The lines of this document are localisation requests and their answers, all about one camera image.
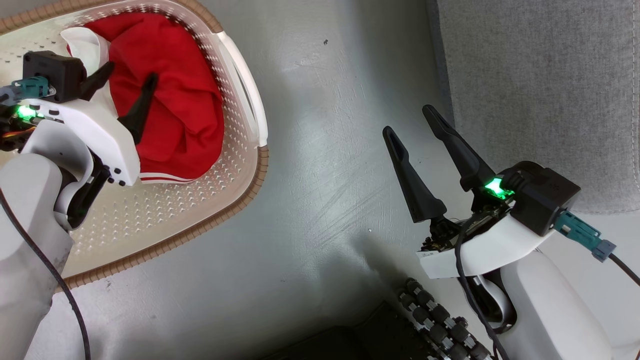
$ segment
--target black cable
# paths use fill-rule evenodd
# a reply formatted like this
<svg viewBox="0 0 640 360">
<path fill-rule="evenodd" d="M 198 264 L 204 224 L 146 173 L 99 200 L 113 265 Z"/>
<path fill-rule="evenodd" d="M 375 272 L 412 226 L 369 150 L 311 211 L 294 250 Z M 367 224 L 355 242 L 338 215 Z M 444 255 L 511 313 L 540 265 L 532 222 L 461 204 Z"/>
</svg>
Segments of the black cable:
<svg viewBox="0 0 640 360">
<path fill-rule="evenodd" d="M 9 220 L 11 220 L 11 223 L 13 224 L 15 229 L 18 230 L 18 233 L 20 233 L 24 241 L 27 242 L 29 247 L 33 250 L 33 252 L 36 253 L 38 258 L 42 260 L 44 265 L 47 267 L 48 271 L 51 273 L 51 275 L 53 275 L 53 277 L 58 282 L 58 285 L 60 285 L 60 287 L 62 288 L 62 291 L 65 292 L 65 295 L 69 300 L 69 304 L 71 304 L 71 308 L 74 310 L 74 313 L 76 314 L 78 325 L 80 325 L 80 332 L 82 333 L 82 341 L 84 345 L 84 358 L 86 360 L 91 360 L 91 352 L 89 350 L 89 335 L 87 334 L 86 326 L 84 325 L 84 319 L 82 317 L 82 314 L 80 313 L 80 309 L 78 308 L 78 304 L 76 303 L 74 296 L 71 294 L 71 290 L 69 290 L 69 287 L 65 283 L 65 280 L 62 279 L 62 276 L 60 276 L 60 273 L 51 264 L 49 259 L 47 259 L 47 256 L 42 252 L 42 250 L 40 250 L 38 245 L 36 245 L 33 239 L 31 239 L 29 234 L 24 230 L 24 228 L 22 227 L 18 219 L 15 217 L 15 214 L 11 210 L 11 207 L 9 207 L 9 203 L 6 200 L 6 197 L 4 197 L 4 193 L 1 188 L 0 188 L 0 202 L 2 203 L 4 212 L 6 212 L 6 215 L 9 217 Z"/>
<path fill-rule="evenodd" d="M 614 254 L 609 255 L 609 259 L 611 259 L 614 263 L 616 263 L 616 265 L 618 265 L 622 269 L 622 271 L 625 272 L 625 274 L 629 275 L 629 277 L 638 286 L 640 286 L 640 277 L 638 277 L 638 275 L 636 275 L 636 273 L 634 273 L 633 270 L 631 270 L 629 266 L 627 266 L 627 264 L 624 264 L 622 260 L 618 259 L 618 257 L 615 256 Z"/>
<path fill-rule="evenodd" d="M 484 317 L 484 314 L 482 314 L 482 311 L 480 311 L 480 307 L 476 302 L 476 298 L 471 292 L 471 287 L 469 286 L 469 282 L 467 281 L 467 277 L 465 276 L 465 271 L 462 267 L 462 258 L 460 256 L 460 252 L 462 250 L 462 243 L 464 242 L 465 236 L 467 235 L 467 230 L 473 223 L 482 219 L 486 215 L 487 213 L 475 213 L 471 215 L 471 217 L 464 224 L 462 224 L 462 227 L 460 229 L 460 234 L 458 235 L 458 241 L 456 241 L 456 248 L 454 251 L 456 255 L 456 268 L 458 269 L 458 275 L 460 277 L 459 280 L 460 280 L 460 284 L 462 285 L 462 290 L 464 290 L 465 295 L 467 296 L 467 299 L 470 299 L 469 304 L 471 305 L 471 308 L 476 312 L 476 314 L 478 315 L 478 318 L 480 319 L 480 322 L 482 322 L 482 324 L 484 325 L 484 328 L 486 329 L 486 334 L 489 335 L 489 338 L 493 341 L 493 345 L 498 349 L 498 352 L 500 353 L 502 360 L 509 360 L 509 356 L 507 355 L 507 352 L 504 350 L 504 347 L 500 343 L 500 339 L 498 339 L 498 336 L 495 334 L 495 331 L 493 330 L 493 328 L 491 328 L 491 325 L 489 325 L 489 322 Z"/>
</svg>

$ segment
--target green light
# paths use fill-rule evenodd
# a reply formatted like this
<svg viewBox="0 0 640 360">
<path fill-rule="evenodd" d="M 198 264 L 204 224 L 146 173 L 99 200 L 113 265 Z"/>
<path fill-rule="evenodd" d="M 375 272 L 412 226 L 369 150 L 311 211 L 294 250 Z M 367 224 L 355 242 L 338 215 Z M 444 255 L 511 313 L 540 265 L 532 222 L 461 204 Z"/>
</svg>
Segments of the green light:
<svg viewBox="0 0 640 360">
<path fill-rule="evenodd" d="M 489 190 L 489 193 L 495 197 L 499 197 L 504 200 L 507 197 L 513 195 L 511 190 L 504 190 L 500 187 L 500 183 L 502 179 L 499 177 L 494 178 L 490 183 L 485 185 L 484 187 Z"/>
<path fill-rule="evenodd" d="M 29 106 L 18 107 L 18 110 L 16 111 L 16 115 L 18 115 L 20 119 L 25 120 L 27 122 L 29 122 L 34 117 L 39 117 L 41 119 L 44 118 L 44 115 L 36 112 L 35 110 L 31 109 Z"/>
</svg>

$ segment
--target cable connector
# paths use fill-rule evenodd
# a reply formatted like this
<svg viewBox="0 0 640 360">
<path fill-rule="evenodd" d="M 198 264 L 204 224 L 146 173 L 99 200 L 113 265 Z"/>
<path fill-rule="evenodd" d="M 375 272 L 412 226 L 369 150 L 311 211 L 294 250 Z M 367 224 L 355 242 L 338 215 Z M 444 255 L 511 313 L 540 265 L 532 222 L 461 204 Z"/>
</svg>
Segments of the cable connector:
<svg viewBox="0 0 640 360">
<path fill-rule="evenodd" d="M 609 240 L 600 238 L 600 231 L 580 220 L 569 211 L 560 214 L 554 229 L 565 237 L 576 241 L 591 251 L 594 258 L 603 263 L 613 252 L 616 246 Z"/>
</svg>

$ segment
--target gray floor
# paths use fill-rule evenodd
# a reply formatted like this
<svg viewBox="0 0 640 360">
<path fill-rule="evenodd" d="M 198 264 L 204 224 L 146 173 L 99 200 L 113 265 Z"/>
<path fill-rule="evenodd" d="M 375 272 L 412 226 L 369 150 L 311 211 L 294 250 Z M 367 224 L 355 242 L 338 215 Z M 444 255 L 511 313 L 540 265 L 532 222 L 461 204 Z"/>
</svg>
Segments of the gray floor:
<svg viewBox="0 0 640 360">
<path fill-rule="evenodd" d="M 218 228 L 74 290 L 94 357 L 256 358 L 362 319 L 406 275 L 482 334 L 456 281 L 421 275 L 415 251 L 428 224 L 411 223 L 381 137 L 394 127 L 432 191 L 445 195 L 449 215 L 467 214 L 470 198 L 420 112 L 426 103 L 440 107 L 424 1 L 204 4 L 261 90 L 269 173 L 255 201 Z M 81 358 L 63 295 L 27 358 Z"/>
</svg>

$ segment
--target perforated basket wall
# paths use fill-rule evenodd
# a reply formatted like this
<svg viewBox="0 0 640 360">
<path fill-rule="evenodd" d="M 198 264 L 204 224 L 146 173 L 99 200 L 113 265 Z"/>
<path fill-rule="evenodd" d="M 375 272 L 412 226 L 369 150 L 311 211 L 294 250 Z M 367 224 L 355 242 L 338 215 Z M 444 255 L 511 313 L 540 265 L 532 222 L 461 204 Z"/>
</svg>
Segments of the perforated basket wall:
<svg viewBox="0 0 640 360">
<path fill-rule="evenodd" d="M 183 25 L 202 50 L 223 94 L 225 138 L 220 159 L 189 184 L 106 184 L 81 228 L 63 276 L 76 287 L 152 259 L 240 212 L 257 195 L 269 151 L 233 60 L 221 44 L 219 22 L 191 0 L 62 1 L 0 20 L 0 84 L 22 75 L 22 55 L 68 55 L 60 31 L 124 12 L 160 13 Z M 15 154 L 0 153 L 0 165 Z"/>
</svg>

